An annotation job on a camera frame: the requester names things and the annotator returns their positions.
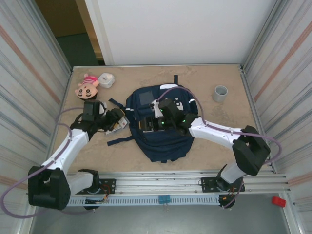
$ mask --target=blue clip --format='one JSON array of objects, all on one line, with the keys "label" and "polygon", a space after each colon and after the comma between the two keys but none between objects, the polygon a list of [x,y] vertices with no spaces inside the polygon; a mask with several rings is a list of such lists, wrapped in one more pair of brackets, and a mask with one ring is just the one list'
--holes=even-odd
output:
[{"label": "blue clip", "polygon": [[160,204],[170,203],[171,202],[170,195],[158,196],[158,201]]}]

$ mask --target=beige table surface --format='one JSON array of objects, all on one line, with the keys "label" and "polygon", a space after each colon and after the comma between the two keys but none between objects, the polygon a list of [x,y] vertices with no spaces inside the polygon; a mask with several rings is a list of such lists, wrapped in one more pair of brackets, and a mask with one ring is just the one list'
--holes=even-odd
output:
[{"label": "beige table surface", "polygon": [[[126,98],[135,89],[172,83],[174,74],[177,74],[179,84],[189,88],[199,98],[207,120],[237,128],[254,126],[237,65],[75,68],[64,109],[83,107],[83,101],[76,97],[75,89],[85,73],[98,77],[104,72],[112,73],[116,77],[111,88],[99,87],[97,95],[98,100],[107,102],[109,109],[115,107],[108,102],[109,98],[125,104]],[[211,97],[217,85],[225,85],[229,90],[225,102],[221,104],[214,102]],[[71,124],[80,113],[79,110],[64,113],[61,122]],[[64,140],[66,133],[65,128],[59,128],[54,150]],[[80,151],[69,171],[76,172],[81,168],[99,172],[220,169],[224,164],[234,161],[231,150],[203,139],[194,140],[186,157],[175,162],[168,161],[166,164],[152,163],[134,140],[107,146],[106,142],[109,140],[128,136],[129,127],[107,136],[102,133],[95,134]]]}]

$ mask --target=red clip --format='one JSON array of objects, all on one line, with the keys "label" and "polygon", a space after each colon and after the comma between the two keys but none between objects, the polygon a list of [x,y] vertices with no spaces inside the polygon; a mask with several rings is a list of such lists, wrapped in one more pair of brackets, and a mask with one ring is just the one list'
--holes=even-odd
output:
[{"label": "red clip", "polygon": [[277,196],[272,197],[272,203],[277,205],[277,206],[280,206],[280,207],[285,207],[286,206],[286,200],[281,199],[281,198],[279,198]]}]

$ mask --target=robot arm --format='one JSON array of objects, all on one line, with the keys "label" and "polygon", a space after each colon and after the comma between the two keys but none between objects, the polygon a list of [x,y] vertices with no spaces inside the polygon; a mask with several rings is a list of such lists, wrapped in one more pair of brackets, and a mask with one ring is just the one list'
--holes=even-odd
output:
[{"label": "robot arm", "polygon": [[[79,115],[70,126],[72,137],[67,135],[57,151],[41,167],[51,163],[51,161],[53,164],[28,180],[29,204],[63,210],[71,195],[84,189],[90,192],[98,190],[99,176],[97,171],[82,169],[73,176],[67,175],[67,172],[79,151],[90,141],[94,133],[99,129],[111,131],[124,116],[120,109],[113,109],[102,116],[99,114],[99,105],[99,101],[96,100],[85,101],[83,114]],[[228,191],[237,179],[245,175],[257,175],[270,153],[270,149],[263,139],[233,135],[207,127],[201,117],[194,114],[184,114],[170,99],[161,102],[154,101],[151,103],[151,108],[155,111],[155,117],[142,120],[140,122],[142,130],[175,128],[182,135],[206,139],[233,150],[236,162],[225,165],[216,178],[221,191]],[[251,126],[247,126],[245,129],[237,129],[207,123],[232,132],[258,133]],[[69,139],[68,147],[58,156]],[[28,174],[41,167],[32,167]]]},{"label": "robot arm", "polygon": [[43,172],[28,180],[29,204],[63,210],[71,195],[83,189],[98,190],[99,177],[97,171],[81,169],[75,175],[67,175],[67,172],[80,150],[90,141],[93,134],[99,129],[111,131],[124,116],[124,112],[116,108],[107,111],[106,115],[100,115],[99,106],[100,102],[97,100],[85,101],[83,113],[70,126],[72,137],[70,138],[70,134],[68,134],[64,142],[48,160],[40,167],[34,166],[30,169],[28,174],[53,162]]},{"label": "robot arm", "polygon": [[257,175],[271,152],[262,138],[226,133],[207,125],[230,132],[259,134],[254,127],[238,129],[203,121],[198,115],[185,115],[170,99],[161,102],[154,100],[150,106],[155,111],[156,120],[143,121],[143,128],[162,130],[173,127],[182,135],[206,139],[233,150],[236,162],[225,165],[217,176],[218,186],[222,191],[227,191],[236,180],[245,175]]}]

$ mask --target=navy blue backpack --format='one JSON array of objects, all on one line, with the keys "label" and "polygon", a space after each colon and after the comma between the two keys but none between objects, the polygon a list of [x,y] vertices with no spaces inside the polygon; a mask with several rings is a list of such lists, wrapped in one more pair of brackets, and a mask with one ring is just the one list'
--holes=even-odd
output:
[{"label": "navy blue backpack", "polygon": [[[175,161],[180,157],[185,157],[186,153],[191,149],[194,140],[193,137],[182,136],[175,129],[144,132],[139,128],[139,121],[146,117],[155,116],[149,104],[160,97],[168,88],[177,85],[177,75],[175,75],[174,84],[139,88],[127,98],[125,107],[111,98],[109,100],[110,102],[124,110],[130,122],[129,128],[132,136],[109,141],[107,143],[108,146],[134,139],[152,162],[161,161],[162,163],[166,163],[167,160]],[[185,114],[198,114],[197,105],[193,96],[185,90],[173,89],[169,91],[164,98],[173,100],[177,107],[183,110]]]}]

